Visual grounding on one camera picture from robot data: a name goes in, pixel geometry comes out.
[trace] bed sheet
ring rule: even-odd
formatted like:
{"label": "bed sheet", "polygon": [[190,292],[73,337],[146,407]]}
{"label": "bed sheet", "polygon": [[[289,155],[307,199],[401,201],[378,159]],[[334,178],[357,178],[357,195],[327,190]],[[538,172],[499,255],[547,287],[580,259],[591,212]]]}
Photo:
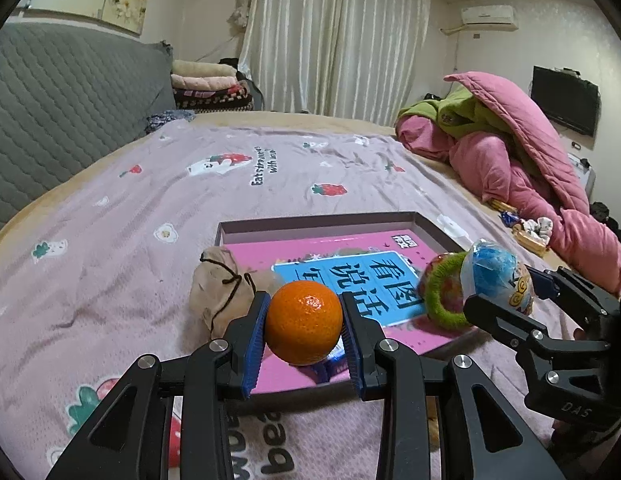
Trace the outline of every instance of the bed sheet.
{"label": "bed sheet", "polygon": [[[0,234],[0,445],[26,480],[46,475],[137,356],[165,360],[204,342],[188,292],[220,221],[418,210],[433,221],[446,215],[469,239],[494,239],[527,264],[549,266],[519,247],[443,168],[407,152],[389,128],[307,115],[216,116],[175,121],[126,146]],[[536,303],[533,317],[554,337],[574,328],[548,301]],[[552,421],[524,407],[526,383],[514,354],[486,338],[464,350],[548,439]],[[236,473],[372,479],[381,415],[379,402],[344,402],[240,417],[231,421],[244,442],[234,451]],[[273,465],[263,436],[273,422],[284,428],[278,449],[292,469]],[[437,470],[439,455],[431,460]]]}

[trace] orange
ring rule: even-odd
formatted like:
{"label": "orange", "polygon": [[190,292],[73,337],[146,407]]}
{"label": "orange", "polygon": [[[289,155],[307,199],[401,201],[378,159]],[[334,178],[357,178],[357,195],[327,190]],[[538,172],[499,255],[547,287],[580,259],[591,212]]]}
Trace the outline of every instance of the orange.
{"label": "orange", "polygon": [[317,282],[290,282],[271,300],[266,314],[266,344],[282,361],[318,363],[337,344],[342,306],[337,294]]}

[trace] air conditioner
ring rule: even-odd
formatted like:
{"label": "air conditioner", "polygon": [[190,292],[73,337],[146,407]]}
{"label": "air conditioner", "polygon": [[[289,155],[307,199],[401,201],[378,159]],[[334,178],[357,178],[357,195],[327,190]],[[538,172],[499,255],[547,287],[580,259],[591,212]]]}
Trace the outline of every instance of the air conditioner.
{"label": "air conditioner", "polygon": [[515,10],[510,5],[491,5],[482,7],[463,7],[464,25],[504,25],[517,28]]}

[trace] green blanket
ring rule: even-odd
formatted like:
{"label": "green blanket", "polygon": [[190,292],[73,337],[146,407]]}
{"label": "green blanket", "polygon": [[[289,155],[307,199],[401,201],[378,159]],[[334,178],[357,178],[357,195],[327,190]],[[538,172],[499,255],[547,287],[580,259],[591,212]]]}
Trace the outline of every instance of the green blanket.
{"label": "green blanket", "polygon": [[522,163],[529,174],[540,175],[539,168],[510,127],[466,87],[458,86],[441,101],[428,99],[403,108],[399,111],[398,119],[413,115],[430,119],[457,140],[473,132],[499,135],[506,143],[508,152]]}

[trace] green hair tie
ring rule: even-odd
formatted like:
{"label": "green hair tie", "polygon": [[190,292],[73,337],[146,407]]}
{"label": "green hair tie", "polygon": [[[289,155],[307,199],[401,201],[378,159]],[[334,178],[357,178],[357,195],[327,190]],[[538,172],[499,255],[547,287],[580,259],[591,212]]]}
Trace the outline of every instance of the green hair tie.
{"label": "green hair tie", "polygon": [[440,298],[444,280],[462,270],[464,258],[468,253],[455,253],[444,256],[427,278],[425,302],[427,304],[428,317],[446,330],[460,330],[470,326],[463,312],[449,312],[442,305]]}

